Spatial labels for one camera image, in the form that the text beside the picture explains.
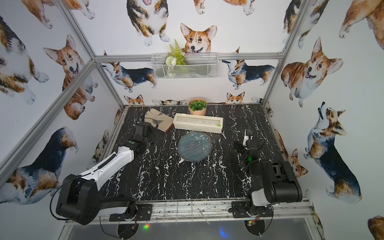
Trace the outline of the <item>cream plastic wrap dispenser box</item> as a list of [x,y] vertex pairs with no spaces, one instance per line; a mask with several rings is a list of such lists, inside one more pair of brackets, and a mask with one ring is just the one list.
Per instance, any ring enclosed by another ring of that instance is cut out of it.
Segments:
[[223,129],[224,119],[221,117],[176,113],[173,124],[179,130],[220,134]]

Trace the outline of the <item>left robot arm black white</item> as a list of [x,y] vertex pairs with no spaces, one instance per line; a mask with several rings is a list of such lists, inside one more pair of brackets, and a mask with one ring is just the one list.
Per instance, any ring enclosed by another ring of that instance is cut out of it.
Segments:
[[68,175],[60,188],[56,208],[50,208],[51,215],[59,221],[81,225],[102,216],[136,218],[138,208],[132,197],[101,197],[100,191],[119,170],[144,154],[157,129],[157,125],[148,122],[136,123],[129,140],[115,152],[80,175]]

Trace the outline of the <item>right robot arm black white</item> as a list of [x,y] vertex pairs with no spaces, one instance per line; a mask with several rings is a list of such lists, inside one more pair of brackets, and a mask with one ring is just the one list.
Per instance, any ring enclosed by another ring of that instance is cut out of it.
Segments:
[[247,138],[235,141],[234,148],[241,155],[244,171],[259,180],[261,188],[251,191],[245,201],[238,207],[231,207],[230,212],[259,217],[264,211],[271,213],[274,204],[302,201],[302,189],[288,161],[261,160],[258,153],[262,145]]

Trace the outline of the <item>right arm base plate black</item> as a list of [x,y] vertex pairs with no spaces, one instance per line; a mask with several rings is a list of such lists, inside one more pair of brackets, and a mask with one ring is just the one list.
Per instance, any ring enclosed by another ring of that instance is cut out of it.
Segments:
[[254,206],[252,203],[246,201],[232,202],[228,212],[231,213],[235,219],[273,216],[271,206]]

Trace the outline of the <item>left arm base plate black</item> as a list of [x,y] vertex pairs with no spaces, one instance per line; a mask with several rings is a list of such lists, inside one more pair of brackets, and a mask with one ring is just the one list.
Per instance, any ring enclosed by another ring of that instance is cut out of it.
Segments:
[[139,204],[135,207],[129,207],[123,214],[110,215],[110,222],[134,222],[134,221],[149,221],[152,216],[152,204]]

